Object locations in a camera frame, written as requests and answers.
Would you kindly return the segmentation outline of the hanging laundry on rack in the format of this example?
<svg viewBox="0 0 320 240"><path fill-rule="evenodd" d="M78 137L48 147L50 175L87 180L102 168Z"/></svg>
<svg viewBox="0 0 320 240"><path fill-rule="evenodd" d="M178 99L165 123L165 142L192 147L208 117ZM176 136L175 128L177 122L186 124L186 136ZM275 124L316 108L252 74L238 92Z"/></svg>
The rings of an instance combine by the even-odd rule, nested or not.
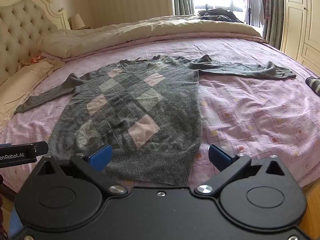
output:
<svg viewBox="0 0 320 240"><path fill-rule="evenodd" d="M265 0L233 0L233 13L247 25L262 30L265 24Z"/></svg>

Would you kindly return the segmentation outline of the cream tufted headboard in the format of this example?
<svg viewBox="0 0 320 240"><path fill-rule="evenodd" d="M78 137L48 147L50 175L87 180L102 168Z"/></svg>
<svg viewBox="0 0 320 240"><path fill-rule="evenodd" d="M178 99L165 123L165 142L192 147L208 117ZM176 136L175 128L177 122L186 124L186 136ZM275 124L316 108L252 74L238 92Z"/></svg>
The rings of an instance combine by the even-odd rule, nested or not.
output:
<svg viewBox="0 0 320 240"><path fill-rule="evenodd" d="M1 0L1 83L40 53L38 43L59 29L69 29L66 11L52 0Z"/></svg>

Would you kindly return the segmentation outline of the dark clothes pile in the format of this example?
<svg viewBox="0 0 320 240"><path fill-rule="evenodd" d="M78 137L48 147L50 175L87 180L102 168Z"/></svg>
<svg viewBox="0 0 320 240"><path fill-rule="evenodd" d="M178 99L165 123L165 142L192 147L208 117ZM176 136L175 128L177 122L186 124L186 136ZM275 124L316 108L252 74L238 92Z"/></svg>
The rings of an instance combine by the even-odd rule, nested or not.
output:
<svg viewBox="0 0 320 240"><path fill-rule="evenodd" d="M212 10L203 10L198 13L201 20L219 21L229 23L243 23L231 11L217 8Z"/></svg>

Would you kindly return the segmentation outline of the cream wardrobe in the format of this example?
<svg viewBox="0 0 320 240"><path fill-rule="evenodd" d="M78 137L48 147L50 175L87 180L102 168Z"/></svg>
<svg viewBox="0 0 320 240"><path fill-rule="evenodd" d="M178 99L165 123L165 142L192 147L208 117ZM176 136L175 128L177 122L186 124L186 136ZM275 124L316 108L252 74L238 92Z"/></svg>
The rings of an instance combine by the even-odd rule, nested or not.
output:
<svg viewBox="0 0 320 240"><path fill-rule="evenodd" d="M281 51L319 75L320 0L284 0Z"/></svg>

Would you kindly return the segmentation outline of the beige duvet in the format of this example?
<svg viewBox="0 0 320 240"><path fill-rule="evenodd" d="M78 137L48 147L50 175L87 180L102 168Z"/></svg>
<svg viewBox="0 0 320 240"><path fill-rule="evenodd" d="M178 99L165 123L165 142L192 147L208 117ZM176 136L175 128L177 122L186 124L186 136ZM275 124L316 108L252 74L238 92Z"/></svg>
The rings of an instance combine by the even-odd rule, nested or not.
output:
<svg viewBox="0 0 320 240"><path fill-rule="evenodd" d="M68 59L122 44L184 37L231 37L266 41L244 23L201 20L197 16L162 16L133 23L122 23L95 29L59 29L44 36L38 48L47 54Z"/></svg>

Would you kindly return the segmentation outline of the beige bedside lamp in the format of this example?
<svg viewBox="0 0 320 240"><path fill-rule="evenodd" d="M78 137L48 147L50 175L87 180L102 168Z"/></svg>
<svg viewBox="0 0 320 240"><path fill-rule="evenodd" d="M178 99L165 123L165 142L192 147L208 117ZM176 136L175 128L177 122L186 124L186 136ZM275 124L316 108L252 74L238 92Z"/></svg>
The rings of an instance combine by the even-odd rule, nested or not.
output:
<svg viewBox="0 0 320 240"><path fill-rule="evenodd" d="M80 30L80 29L83 29L86 26L84 21L83 21L83 19L80 16L80 14L72 15L69 18L69 22L71 24L71 29L72 30Z"/></svg>

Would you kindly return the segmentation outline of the striped dark garment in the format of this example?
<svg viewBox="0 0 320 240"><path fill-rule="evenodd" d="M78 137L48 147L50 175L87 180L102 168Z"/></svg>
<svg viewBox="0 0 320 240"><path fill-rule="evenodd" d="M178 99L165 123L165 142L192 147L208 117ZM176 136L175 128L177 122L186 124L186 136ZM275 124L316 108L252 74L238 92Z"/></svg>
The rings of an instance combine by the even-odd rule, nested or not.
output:
<svg viewBox="0 0 320 240"><path fill-rule="evenodd" d="M305 83L312 89L314 93L320 96L320 78L308 77Z"/></svg>

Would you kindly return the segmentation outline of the grey argyle knit sweater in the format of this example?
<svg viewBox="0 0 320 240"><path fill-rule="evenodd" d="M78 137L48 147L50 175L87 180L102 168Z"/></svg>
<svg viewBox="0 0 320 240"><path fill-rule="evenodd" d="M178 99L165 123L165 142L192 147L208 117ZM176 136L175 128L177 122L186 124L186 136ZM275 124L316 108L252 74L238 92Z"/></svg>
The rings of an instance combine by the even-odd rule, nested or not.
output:
<svg viewBox="0 0 320 240"><path fill-rule="evenodd" d="M70 95L48 141L49 153L67 159L112 147L102 169L122 180L184 186L202 141L199 74L283 80L289 69L157 55L122 60L76 76L16 108L24 113Z"/></svg>

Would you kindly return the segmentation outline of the cream embroidered pillow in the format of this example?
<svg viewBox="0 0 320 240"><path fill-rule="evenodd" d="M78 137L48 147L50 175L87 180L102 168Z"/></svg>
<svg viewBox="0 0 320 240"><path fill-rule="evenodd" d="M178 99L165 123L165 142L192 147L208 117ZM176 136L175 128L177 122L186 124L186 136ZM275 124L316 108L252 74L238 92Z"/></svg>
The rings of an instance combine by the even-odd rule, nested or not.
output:
<svg viewBox="0 0 320 240"><path fill-rule="evenodd" d="M44 60L22 67L1 84L1 130L12 119L16 108L23 104L31 92L65 63L60 60Z"/></svg>

